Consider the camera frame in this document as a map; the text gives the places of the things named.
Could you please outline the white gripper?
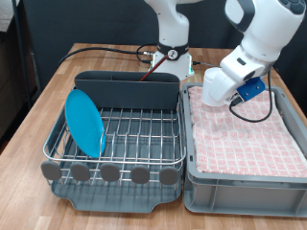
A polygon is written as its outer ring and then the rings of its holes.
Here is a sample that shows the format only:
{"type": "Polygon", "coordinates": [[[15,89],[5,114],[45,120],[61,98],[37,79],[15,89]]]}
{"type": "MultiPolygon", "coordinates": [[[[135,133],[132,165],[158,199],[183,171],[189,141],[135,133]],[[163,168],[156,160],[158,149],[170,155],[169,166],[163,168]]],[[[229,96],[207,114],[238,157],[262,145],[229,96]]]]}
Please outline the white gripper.
{"type": "Polygon", "coordinates": [[[224,105],[238,87],[242,80],[229,76],[222,68],[214,67],[207,70],[207,99],[209,105],[224,105]]]}

